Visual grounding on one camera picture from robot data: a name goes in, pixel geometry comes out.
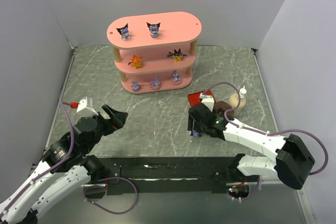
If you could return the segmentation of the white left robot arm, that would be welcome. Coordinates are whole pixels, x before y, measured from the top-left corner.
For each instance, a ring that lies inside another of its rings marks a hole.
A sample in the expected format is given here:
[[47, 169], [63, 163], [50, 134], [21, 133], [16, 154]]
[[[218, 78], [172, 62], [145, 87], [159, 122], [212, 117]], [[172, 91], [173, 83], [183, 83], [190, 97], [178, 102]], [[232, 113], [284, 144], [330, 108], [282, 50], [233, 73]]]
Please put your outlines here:
[[124, 127], [128, 113], [108, 105], [102, 109], [109, 118], [86, 107], [90, 115], [70, 124], [70, 131], [50, 146], [27, 180], [1, 203], [1, 223], [36, 223], [57, 199], [103, 177], [103, 163], [89, 153], [102, 137]]

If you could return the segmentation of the small purple bunny figure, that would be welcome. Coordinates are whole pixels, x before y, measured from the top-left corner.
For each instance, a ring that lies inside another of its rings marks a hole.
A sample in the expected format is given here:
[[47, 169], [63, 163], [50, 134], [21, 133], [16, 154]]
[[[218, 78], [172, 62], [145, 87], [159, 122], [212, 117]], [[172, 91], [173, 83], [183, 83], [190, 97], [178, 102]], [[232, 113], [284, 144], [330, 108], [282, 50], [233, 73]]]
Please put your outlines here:
[[141, 90], [141, 86], [138, 81], [132, 81], [131, 89], [133, 92], [139, 92]]

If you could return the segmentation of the orange pikachu figure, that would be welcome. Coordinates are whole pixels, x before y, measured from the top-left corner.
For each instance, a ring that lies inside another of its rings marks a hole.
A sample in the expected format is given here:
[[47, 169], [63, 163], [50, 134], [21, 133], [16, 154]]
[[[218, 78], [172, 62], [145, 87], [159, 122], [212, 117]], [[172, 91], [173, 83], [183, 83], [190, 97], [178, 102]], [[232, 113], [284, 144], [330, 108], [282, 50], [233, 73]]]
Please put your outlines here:
[[132, 60], [128, 62], [128, 65], [131, 65], [133, 68], [141, 68], [142, 67], [142, 58], [143, 57], [137, 57], [136, 55], [133, 56]]

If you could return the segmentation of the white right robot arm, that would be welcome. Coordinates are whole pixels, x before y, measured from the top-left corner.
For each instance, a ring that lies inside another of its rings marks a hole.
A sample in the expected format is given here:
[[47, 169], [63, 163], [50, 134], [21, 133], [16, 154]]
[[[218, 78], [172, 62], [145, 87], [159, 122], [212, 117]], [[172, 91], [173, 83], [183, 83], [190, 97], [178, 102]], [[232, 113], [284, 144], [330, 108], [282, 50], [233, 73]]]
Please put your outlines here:
[[245, 176], [278, 178], [288, 187], [299, 190], [315, 164], [312, 154], [295, 134], [285, 137], [258, 133], [237, 119], [216, 115], [202, 103], [189, 108], [188, 114], [193, 121], [191, 131], [237, 143], [262, 154], [257, 157], [245, 154], [239, 159], [237, 169]]

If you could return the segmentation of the purple black figure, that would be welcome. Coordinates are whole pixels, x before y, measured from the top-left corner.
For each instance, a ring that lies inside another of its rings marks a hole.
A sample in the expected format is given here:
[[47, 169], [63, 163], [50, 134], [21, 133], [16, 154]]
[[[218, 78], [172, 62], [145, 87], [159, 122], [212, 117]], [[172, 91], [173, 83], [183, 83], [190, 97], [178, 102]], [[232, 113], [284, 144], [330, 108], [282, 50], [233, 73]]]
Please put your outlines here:
[[201, 133], [197, 132], [197, 131], [192, 131], [191, 132], [191, 136], [193, 136], [193, 137], [201, 137]]
[[128, 40], [131, 38], [129, 34], [128, 23], [126, 23], [126, 25], [121, 28], [117, 28], [116, 30], [121, 35], [122, 40]]
[[159, 36], [159, 28], [160, 28], [160, 24], [161, 23], [157, 23], [157, 24], [150, 24], [150, 23], [146, 23], [147, 27], [149, 29], [150, 35], [152, 38], [157, 38]]

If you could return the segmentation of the black winged pikachu figure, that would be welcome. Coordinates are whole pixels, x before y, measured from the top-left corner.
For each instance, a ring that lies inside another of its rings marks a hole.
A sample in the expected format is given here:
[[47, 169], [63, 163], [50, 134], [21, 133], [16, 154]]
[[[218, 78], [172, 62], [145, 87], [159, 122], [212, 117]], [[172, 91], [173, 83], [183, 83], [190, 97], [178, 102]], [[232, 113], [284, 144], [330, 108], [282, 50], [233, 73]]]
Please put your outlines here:
[[166, 55], [168, 58], [172, 58], [174, 62], [179, 62], [183, 58], [187, 57], [187, 54], [182, 53], [181, 49], [178, 50], [174, 49], [173, 52], [168, 52]]

